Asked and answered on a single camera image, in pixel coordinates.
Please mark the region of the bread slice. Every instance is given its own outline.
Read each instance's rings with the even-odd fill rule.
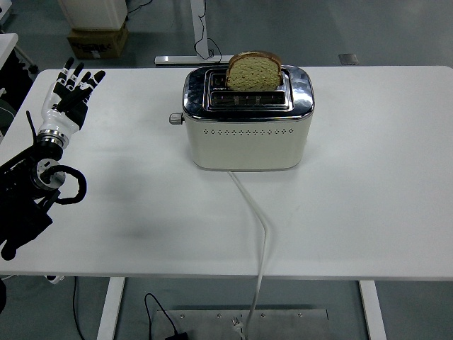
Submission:
[[[234,91],[273,91],[282,84],[282,61],[269,52],[243,52],[230,59],[226,75]]]

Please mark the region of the cardboard box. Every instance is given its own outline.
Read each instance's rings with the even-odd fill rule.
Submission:
[[[129,31],[126,23],[119,30],[71,30],[68,41],[79,59],[118,58]]]

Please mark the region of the toaster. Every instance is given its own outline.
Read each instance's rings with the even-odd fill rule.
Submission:
[[[282,67],[274,91],[232,91],[225,85],[228,66],[195,69],[183,89],[183,112],[193,161],[220,171],[270,171],[297,165],[314,112],[309,75]]]

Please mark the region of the table leg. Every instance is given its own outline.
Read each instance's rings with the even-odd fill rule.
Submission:
[[[97,340],[113,340],[126,278],[110,278]]]
[[[360,293],[362,294],[363,310],[367,322],[369,340],[386,340],[384,322],[382,321],[381,307],[377,297],[374,281],[359,281]]]
[[[190,0],[190,7],[192,9],[195,43],[197,44],[197,52],[199,55],[163,55],[155,57],[154,64],[213,64],[215,62],[229,62],[229,60],[233,57],[232,55],[223,55],[222,60],[219,55],[208,58],[209,50],[207,47],[206,17],[203,16],[203,13],[205,12],[205,0]]]

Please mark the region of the table top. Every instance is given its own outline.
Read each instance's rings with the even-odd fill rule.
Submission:
[[[11,0],[0,0],[0,19],[2,19],[6,12],[11,7]]]
[[[316,107],[304,156],[286,171],[238,173],[270,228],[265,276],[453,279],[453,70],[305,67]],[[31,143],[57,70],[42,72],[0,144]],[[88,181],[0,272],[254,276],[263,229],[222,171],[198,168],[182,109],[190,69],[107,69],[61,160]],[[73,196],[67,179],[62,197]]]
[[[15,33],[0,34],[0,69],[8,59],[9,54],[18,42],[19,37]]]

